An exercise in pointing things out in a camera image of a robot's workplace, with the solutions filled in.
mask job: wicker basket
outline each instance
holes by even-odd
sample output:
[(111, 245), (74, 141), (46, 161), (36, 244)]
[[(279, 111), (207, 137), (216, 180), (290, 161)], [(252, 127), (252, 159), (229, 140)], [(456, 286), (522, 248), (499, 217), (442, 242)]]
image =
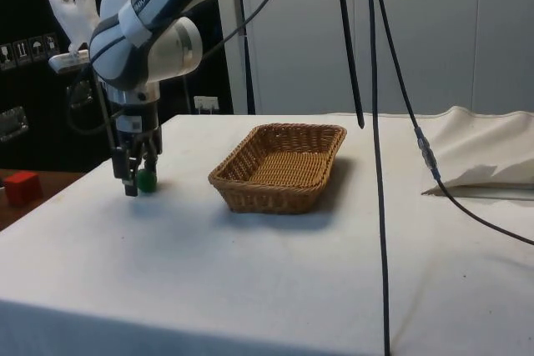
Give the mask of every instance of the wicker basket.
[(325, 189), (345, 135), (330, 125), (257, 127), (209, 182), (237, 213), (307, 213)]

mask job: table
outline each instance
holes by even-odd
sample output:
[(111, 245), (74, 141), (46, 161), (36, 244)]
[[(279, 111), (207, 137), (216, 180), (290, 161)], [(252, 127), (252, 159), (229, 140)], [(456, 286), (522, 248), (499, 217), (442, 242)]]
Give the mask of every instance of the table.
[[(7, 178), (17, 171), (0, 169), (0, 178)], [(35, 208), (63, 191), (70, 184), (78, 181), (84, 174), (82, 173), (59, 173), (59, 172), (37, 172), (41, 187), (43, 188), (43, 198), (31, 202), (23, 208), (13, 208), (8, 204), (8, 199), (4, 190), (0, 190), (0, 231), (15, 223), (21, 217), (30, 213)]]
[[(302, 216), (236, 215), (209, 172), (262, 123), (348, 129)], [(184, 116), (160, 190), (126, 198), (110, 162), (0, 233), (0, 354), (378, 355), (380, 246), (370, 117)], [(432, 139), (440, 118), (422, 118)], [(480, 226), (428, 174), (409, 119), (380, 119), (395, 355), (534, 354), (534, 248)], [(534, 238), (531, 203), (466, 199)]]

